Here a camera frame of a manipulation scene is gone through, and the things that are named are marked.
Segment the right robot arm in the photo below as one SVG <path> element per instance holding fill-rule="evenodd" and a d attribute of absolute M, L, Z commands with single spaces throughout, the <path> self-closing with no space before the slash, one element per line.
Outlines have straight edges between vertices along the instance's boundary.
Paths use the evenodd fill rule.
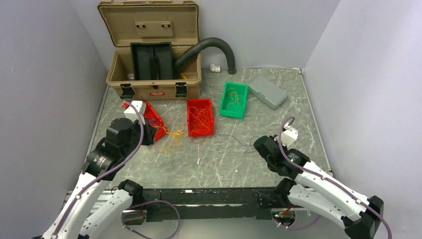
<path fill-rule="evenodd" d="M 302 152 L 280 146 L 276 136 L 262 136 L 253 146 L 269 170 L 283 177 L 270 196 L 277 205 L 295 205 L 318 213 L 351 239 L 374 238 L 382 222 L 381 198 L 348 188 Z"/>

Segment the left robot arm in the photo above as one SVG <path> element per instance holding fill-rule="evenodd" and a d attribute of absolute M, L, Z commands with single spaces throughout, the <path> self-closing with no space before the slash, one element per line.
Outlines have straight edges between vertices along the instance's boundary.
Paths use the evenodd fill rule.
<path fill-rule="evenodd" d="M 95 149 L 87 155 L 77 185 L 60 214 L 41 239 L 96 239 L 126 208 L 143 202 L 141 185 L 124 180 L 102 206 L 92 208 L 117 172 L 141 145 L 152 145 L 157 129 L 148 122 L 114 119 Z"/>

